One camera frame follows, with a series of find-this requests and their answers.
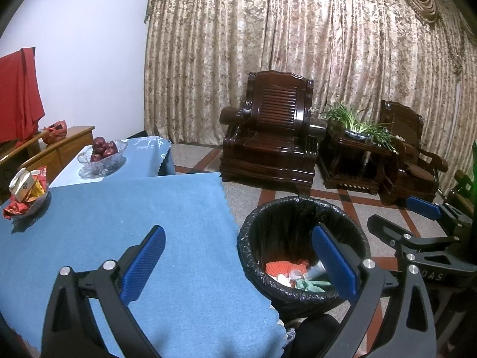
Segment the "white wall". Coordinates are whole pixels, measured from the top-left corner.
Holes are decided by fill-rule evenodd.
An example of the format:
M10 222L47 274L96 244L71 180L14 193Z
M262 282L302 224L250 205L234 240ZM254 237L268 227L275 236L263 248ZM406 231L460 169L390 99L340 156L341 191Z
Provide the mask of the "white wall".
M95 136L144 130L147 0L25 0L0 38L0 56L36 47L40 127L94 125Z

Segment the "black trash bag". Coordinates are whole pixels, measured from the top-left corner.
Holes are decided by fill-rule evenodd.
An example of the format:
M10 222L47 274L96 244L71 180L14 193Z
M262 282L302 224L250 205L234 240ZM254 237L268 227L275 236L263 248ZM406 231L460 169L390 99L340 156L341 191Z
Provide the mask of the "black trash bag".
M318 262L312 247L313 228L324 223L338 242L351 246L361 259L370 258L363 230L340 208L319 199L285 197L253 210L238 233L238 253L247 278L267 298L283 322L314 317L340 305L333 287L322 293L288 288L265 272L265 264L307 259Z

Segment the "floral curtain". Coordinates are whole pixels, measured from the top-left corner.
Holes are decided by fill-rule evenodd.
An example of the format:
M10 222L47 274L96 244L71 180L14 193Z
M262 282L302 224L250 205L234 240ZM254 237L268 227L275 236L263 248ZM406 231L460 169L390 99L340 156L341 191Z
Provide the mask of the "floral curtain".
M377 120L381 99L425 121L423 148L468 171L477 135L477 51L444 0L150 0L145 128L220 144L250 71L314 79L313 106L342 101ZM457 83L460 95L456 95Z

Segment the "metal screw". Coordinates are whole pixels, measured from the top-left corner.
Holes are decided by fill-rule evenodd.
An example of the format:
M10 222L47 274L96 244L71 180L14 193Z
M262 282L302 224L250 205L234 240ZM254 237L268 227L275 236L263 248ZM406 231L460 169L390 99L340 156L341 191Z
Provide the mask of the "metal screw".
M412 274L419 273L419 268L416 265L409 265L407 269L409 269L409 272L411 272Z
M367 258L363 261L363 265L365 268L373 269L376 266L376 263L373 260Z
M69 266L64 266L60 269L60 275L61 276L67 276L71 272L71 268Z
M116 266L116 261L113 261L113 260L105 261L103 264L103 268L106 269L107 271L110 271L115 266Z

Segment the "tiled floor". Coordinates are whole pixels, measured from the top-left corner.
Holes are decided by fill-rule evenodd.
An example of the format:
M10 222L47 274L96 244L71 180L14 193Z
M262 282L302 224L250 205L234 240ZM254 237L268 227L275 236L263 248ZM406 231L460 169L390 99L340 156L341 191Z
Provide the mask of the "tiled floor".
M221 149L202 146L192 146L187 144L172 145L172 158L176 165L178 174L215 172L219 170ZM359 224L366 233L371 256L378 265L386 269L397 267L394 250L383 244L378 238L371 235L367 228L367 219L373 214L379 214L401 227L408 229L416 236L440 237L444 236L442 229L433 221L421 217L412 211L399 209L396 206L383 206L379 195L370 195L358 191L345 191L337 189L326 189L320 176L318 167L315 167L315 178L313 180L311 196L326 200L343 209L352 219ZM292 195L290 192L272 191L251 186L245 186L234 182L224 182L224 191L230 205L230 210L237 221L239 227L247 215L257 206L273 199ZM387 307L387 300L376 308L373 320L363 340L362 348L370 347L376 338L377 332L382 322L383 312ZM335 308L330 313L341 321L348 310L347 303Z

